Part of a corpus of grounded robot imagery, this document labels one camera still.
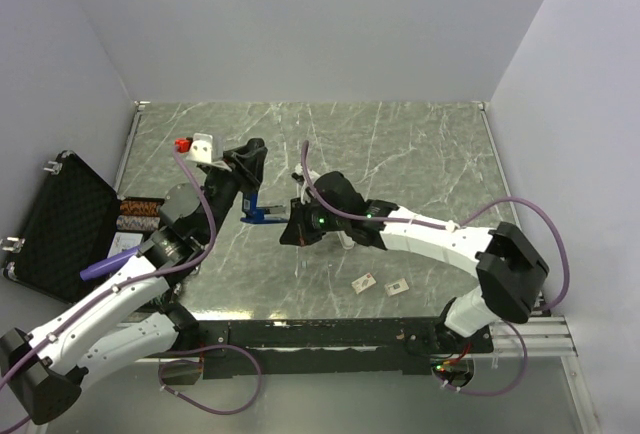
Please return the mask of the blue black stapler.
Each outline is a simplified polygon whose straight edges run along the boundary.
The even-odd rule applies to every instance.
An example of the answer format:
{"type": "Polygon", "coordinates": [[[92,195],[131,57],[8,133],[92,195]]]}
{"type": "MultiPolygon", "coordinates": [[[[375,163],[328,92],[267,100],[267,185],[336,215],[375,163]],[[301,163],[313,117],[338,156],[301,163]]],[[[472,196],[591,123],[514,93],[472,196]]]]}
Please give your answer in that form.
{"type": "Polygon", "coordinates": [[[284,204],[260,205],[258,192],[242,194],[240,221],[251,225],[287,224],[289,217],[284,204]]]}

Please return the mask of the white stapler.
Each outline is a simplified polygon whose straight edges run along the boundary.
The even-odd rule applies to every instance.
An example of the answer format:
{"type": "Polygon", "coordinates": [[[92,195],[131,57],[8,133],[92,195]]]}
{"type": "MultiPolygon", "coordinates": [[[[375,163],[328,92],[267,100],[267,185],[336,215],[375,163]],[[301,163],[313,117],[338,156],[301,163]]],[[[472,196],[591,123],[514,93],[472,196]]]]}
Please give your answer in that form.
{"type": "Polygon", "coordinates": [[[345,232],[339,232],[338,237],[342,247],[345,250],[350,250],[354,247],[354,241],[349,236],[347,236],[345,232]]]}

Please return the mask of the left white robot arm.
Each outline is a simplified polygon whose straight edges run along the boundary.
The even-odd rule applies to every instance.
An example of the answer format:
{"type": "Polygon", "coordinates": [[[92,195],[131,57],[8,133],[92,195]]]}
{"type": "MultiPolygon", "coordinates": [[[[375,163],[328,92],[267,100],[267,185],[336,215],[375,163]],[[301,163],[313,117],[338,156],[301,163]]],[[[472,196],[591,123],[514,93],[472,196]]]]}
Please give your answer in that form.
{"type": "Polygon", "coordinates": [[[21,425],[46,425],[66,412],[83,390],[150,354],[183,356],[197,343],[197,322],[180,305],[168,305],[132,328],[117,324],[186,278],[212,251],[238,194],[259,190],[268,152],[260,138],[218,157],[201,138],[178,141],[173,157],[206,174],[200,185],[178,186],[160,209],[161,227],[109,279],[51,321],[1,338],[1,385],[24,409],[21,425]]]}

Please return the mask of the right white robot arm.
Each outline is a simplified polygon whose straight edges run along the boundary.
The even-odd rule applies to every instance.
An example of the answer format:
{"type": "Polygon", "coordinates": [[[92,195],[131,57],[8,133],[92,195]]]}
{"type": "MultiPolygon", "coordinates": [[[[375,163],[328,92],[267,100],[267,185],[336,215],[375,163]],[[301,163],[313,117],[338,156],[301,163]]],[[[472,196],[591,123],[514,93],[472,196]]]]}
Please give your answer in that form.
{"type": "Polygon", "coordinates": [[[367,200],[338,171],[304,176],[296,169],[292,177],[297,195],[281,244],[307,247],[337,232],[346,243],[420,255],[476,279],[476,287],[449,301],[439,316],[435,332],[444,350],[461,350],[495,321],[524,324],[531,317],[549,268],[518,226],[460,227],[367,200]]]}

